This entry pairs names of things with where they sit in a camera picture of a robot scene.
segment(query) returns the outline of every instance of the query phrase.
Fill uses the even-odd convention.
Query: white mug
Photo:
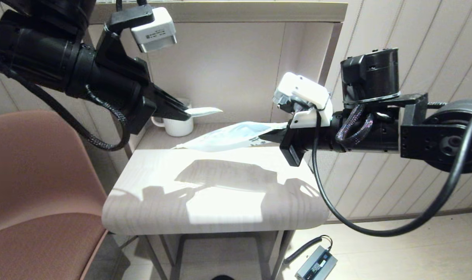
[[[177,100],[182,102],[188,108],[193,107],[189,99],[177,98]],[[167,134],[174,137],[186,136],[189,133],[193,132],[193,129],[195,127],[192,117],[190,117],[187,121],[177,121],[176,119],[163,119],[162,117],[158,117],[158,119],[161,119],[162,121],[158,121],[155,117],[151,117],[151,121],[153,121],[154,125],[159,126],[160,128],[165,128]]]

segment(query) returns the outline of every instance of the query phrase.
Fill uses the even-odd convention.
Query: chair backrest
[[[81,139],[56,113],[0,116],[0,230],[53,214],[101,216],[105,200]]]

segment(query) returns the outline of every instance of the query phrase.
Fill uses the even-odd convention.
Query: table
[[[171,248],[166,248],[165,236],[182,234],[177,256],[168,254],[172,280],[178,279],[187,238],[216,233],[258,238],[263,235],[256,233],[275,232],[270,236],[280,244],[276,264],[271,275],[262,270],[263,279],[275,279],[294,230],[321,225],[328,215],[309,167],[289,166],[278,147],[217,153],[145,149],[134,152],[120,175],[102,221],[111,232],[140,235],[149,244],[146,235],[160,235],[166,252]],[[152,246],[149,251],[167,280]]]

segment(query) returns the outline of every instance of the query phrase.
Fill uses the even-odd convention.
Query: pink chair
[[[0,280],[83,279],[106,230],[106,195],[56,113],[0,116]]]

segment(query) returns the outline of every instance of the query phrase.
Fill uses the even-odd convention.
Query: mug handle
[[[154,119],[154,117],[151,117],[151,121],[153,122],[153,124],[155,126],[158,126],[160,128],[164,128],[165,127],[165,122],[158,122]]]

